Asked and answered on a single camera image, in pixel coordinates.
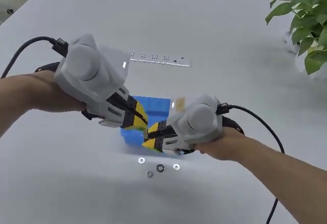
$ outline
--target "hand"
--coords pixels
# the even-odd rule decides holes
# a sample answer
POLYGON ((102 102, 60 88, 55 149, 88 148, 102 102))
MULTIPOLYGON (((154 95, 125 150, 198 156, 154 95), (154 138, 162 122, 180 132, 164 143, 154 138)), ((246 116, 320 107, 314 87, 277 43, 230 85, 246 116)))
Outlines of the hand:
POLYGON ((24 75, 29 87, 29 108, 50 112, 84 110, 85 104, 66 94, 55 83, 54 75, 51 71, 24 75))
POLYGON ((224 127, 223 136, 212 142, 196 144, 196 150, 206 153, 215 159, 235 161, 239 155, 242 144, 252 140, 234 128, 224 127))

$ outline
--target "blue container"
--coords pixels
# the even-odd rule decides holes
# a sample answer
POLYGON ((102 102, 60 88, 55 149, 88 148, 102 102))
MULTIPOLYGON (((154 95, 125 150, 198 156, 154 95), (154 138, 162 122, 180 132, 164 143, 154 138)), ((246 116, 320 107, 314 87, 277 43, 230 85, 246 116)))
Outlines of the blue container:
MULTIPOLYGON (((169 114, 170 99, 152 98, 133 96, 138 102, 142 104, 145 112, 149 117, 149 125, 151 127, 154 123, 166 120, 169 114)), ((138 130, 125 130, 121 128, 121 135, 127 144, 133 146, 142 146, 143 132, 138 130)))

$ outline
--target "white table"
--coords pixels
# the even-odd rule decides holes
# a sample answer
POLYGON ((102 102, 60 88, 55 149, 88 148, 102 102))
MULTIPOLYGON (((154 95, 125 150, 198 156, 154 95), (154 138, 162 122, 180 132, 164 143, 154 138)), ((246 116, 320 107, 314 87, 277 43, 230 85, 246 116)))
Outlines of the white table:
MULTIPOLYGON (((268 0, 29 0, 0 27, 0 68, 39 35, 71 40, 90 32, 123 50, 182 54, 192 67, 132 63, 126 86, 134 95, 208 93, 248 107, 272 126, 287 153, 327 168, 326 84, 297 72, 294 55, 283 49, 290 18, 266 26, 268 12, 268 0)), ((10 74, 59 60, 49 44, 37 43, 10 74)), ((277 148, 250 116, 230 117, 277 148)), ((0 143, 0 222, 265 223, 274 198, 238 164, 199 153, 179 160, 150 153, 140 165, 119 133, 78 113, 24 115, 0 143), (146 178, 158 163, 166 171, 146 178)), ((279 205, 272 223, 295 220, 279 205)))

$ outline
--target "forearm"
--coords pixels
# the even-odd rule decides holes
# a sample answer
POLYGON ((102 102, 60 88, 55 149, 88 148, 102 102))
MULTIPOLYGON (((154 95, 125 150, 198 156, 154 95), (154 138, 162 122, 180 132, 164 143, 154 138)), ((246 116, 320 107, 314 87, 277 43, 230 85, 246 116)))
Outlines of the forearm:
POLYGON ((29 109, 29 86, 25 76, 0 80, 0 137, 29 109))
POLYGON ((249 139, 236 159, 300 224, 327 223, 327 171, 249 139))

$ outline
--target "power outlet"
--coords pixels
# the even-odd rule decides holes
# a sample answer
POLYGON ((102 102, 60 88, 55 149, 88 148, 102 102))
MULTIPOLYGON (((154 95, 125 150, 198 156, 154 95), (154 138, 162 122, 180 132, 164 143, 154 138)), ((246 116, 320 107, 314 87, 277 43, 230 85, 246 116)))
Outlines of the power outlet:
POLYGON ((130 52, 129 53, 132 61, 157 63, 157 64, 169 64, 177 66, 190 67, 190 61, 181 56, 174 55, 161 55, 155 53, 140 53, 130 52))

